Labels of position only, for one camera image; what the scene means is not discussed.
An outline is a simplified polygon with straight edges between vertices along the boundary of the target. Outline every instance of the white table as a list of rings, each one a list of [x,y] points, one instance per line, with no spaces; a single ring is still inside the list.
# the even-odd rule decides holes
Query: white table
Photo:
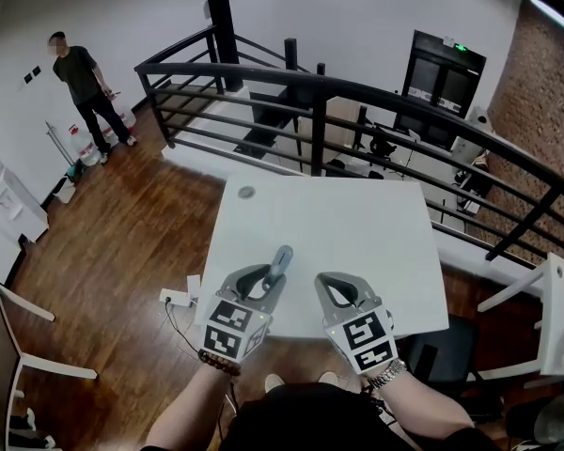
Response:
[[[508,378],[540,371],[543,375],[564,376],[564,259],[549,254],[547,260],[525,277],[478,305],[485,312],[538,282],[542,288],[543,319],[537,359],[480,372],[485,379]]]
[[[238,196],[252,186],[250,199]],[[231,272],[270,263],[282,244],[294,257],[272,335],[324,338],[314,287],[319,272],[365,278],[393,314],[395,335],[448,327],[439,256],[419,184],[368,179],[235,176],[211,238],[196,323]]]
[[[64,365],[21,352],[21,348],[10,329],[8,317],[2,305],[1,296],[44,319],[53,321],[55,320],[55,316],[17,296],[3,286],[0,286],[0,446],[13,451],[14,449],[22,449],[14,447],[8,448],[8,422],[10,421],[13,398],[20,394],[20,392],[17,392],[16,388],[19,375],[24,365],[57,374],[90,380],[96,379],[97,374],[93,369]]]

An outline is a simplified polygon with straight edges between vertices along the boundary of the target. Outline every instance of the wristwatch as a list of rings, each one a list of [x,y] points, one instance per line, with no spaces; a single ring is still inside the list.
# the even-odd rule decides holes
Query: wristwatch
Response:
[[[375,378],[368,379],[368,382],[376,389],[380,389],[385,384],[388,384],[392,380],[394,380],[400,373],[406,370],[407,366],[401,359],[394,359],[387,369],[385,369]]]

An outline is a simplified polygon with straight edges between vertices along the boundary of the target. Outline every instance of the black office chair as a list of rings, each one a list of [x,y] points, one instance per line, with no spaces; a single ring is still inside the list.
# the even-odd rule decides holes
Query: black office chair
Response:
[[[477,378],[475,386],[484,385],[472,367],[477,342],[478,331],[471,322],[449,316],[448,329],[414,336],[401,354],[418,380],[458,401],[473,421],[488,423],[501,418],[501,397],[489,392],[482,397],[461,396],[469,387],[469,373]]]

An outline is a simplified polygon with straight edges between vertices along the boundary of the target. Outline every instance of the black t-shirt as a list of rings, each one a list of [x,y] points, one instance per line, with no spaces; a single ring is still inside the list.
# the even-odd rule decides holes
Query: black t-shirt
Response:
[[[424,449],[498,451],[481,431],[462,429]],[[220,451],[412,451],[369,399],[326,384],[287,384],[243,405]],[[162,451],[145,447],[143,451]]]
[[[56,76],[67,83],[73,103],[79,105],[101,91],[92,69],[96,61],[84,47],[70,47],[65,57],[58,57],[53,65]]]

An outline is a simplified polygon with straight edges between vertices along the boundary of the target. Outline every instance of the silver watch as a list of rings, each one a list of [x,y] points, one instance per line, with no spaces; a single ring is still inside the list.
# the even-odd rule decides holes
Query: silver watch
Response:
[[[395,359],[391,362],[390,366],[381,372],[375,378],[368,379],[368,382],[376,389],[380,389],[385,384],[390,383],[400,373],[407,370],[407,366],[401,359]]]

